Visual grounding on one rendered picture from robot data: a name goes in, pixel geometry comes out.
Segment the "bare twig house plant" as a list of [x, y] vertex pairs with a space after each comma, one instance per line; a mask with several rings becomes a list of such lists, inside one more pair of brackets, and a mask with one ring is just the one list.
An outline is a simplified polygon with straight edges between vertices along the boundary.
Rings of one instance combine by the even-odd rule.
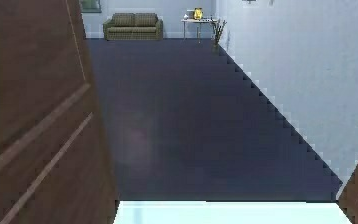
[[213, 47], [215, 50], [219, 49], [219, 41], [221, 39], [226, 24], [227, 24], [226, 20], [221, 21], [220, 19], [218, 19], [218, 20], [211, 21], [211, 25], [213, 29]]

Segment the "pale wooden side table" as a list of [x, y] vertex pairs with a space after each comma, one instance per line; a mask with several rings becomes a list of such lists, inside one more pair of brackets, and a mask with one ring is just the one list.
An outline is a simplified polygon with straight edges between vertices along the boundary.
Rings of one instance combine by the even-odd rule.
[[201, 43], [201, 33], [202, 33], [202, 25], [203, 24], [209, 24], [210, 26], [212, 26], [213, 23], [216, 23], [217, 20], [216, 19], [181, 19], [181, 22], [183, 23], [183, 40], [186, 40], [186, 24], [187, 23], [193, 23], [197, 25], [197, 30], [196, 30], [196, 39], [198, 40], [198, 43]]

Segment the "olive green checked sofa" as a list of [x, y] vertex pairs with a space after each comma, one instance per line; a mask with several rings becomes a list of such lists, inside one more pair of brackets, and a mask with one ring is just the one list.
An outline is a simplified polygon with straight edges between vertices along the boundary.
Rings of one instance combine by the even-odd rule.
[[103, 23], [105, 40], [162, 40], [163, 21], [156, 13], [115, 13]]

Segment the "brown wooden room door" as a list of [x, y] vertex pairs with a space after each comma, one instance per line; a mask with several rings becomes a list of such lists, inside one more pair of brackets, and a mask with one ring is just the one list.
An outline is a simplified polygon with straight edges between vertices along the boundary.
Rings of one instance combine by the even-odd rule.
[[79, 0], [0, 0], [0, 224], [113, 224]]

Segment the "green framed wall picture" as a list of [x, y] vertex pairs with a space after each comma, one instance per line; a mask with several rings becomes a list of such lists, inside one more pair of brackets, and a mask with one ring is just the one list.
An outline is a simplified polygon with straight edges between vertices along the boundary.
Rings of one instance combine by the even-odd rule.
[[100, 0], [79, 0], [81, 11], [83, 13], [100, 13], [101, 3]]

